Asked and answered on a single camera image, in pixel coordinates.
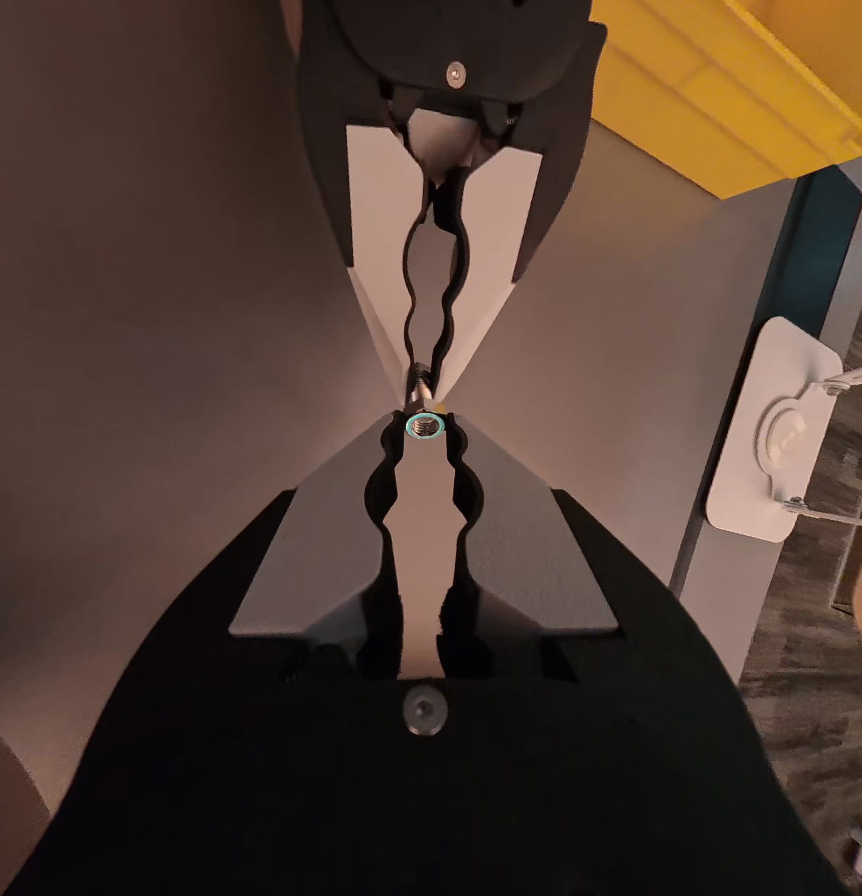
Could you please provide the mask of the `yellow divided plastic bin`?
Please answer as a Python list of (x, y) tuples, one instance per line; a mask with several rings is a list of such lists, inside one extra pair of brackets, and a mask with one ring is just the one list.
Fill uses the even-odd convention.
[(719, 199), (862, 158), (862, 1), (596, 1), (593, 119)]

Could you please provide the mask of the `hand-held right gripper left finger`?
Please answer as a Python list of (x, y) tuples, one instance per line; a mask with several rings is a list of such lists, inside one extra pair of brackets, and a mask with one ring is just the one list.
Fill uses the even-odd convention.
[(398, 497), (403, 427), (403, 412), (384, 414), (302, 480), (230, 635), (401, 655), (403, 603), (384, 519)]

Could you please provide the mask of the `steel hex bolt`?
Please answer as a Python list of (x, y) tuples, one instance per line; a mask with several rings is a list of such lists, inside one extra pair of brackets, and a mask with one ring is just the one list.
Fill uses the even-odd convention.
[(431, 390), (430, 368), (422, 363), (410, 367), (407, 376), (404, 414), (408, 419), (425, 414), (437, 414), (437, 402)]

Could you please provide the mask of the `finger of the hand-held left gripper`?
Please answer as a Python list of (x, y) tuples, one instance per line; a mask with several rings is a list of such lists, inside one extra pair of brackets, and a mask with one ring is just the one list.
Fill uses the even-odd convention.
[(352, 262), (348, 274), (388, 376), (412, 365), (406, 327), (413, 295), (407, 247), (424, 210), (425, 177), (386, 127), (346, 127)]
[(436, 362), (436, 397), (465, 371), (514, 289), (514, 270), (542, 156), (506, 147), (469, 173), (459, 201), (466, 253), (446, 321), (449, 346)]

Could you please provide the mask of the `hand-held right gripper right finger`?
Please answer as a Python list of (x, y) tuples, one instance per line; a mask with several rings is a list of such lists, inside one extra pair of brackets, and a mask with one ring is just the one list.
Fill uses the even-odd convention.
[(549, 485), (462, 416), (446, 428), (459, 532), (448, 613), (483, 641), (605, 635), (618, 622)]

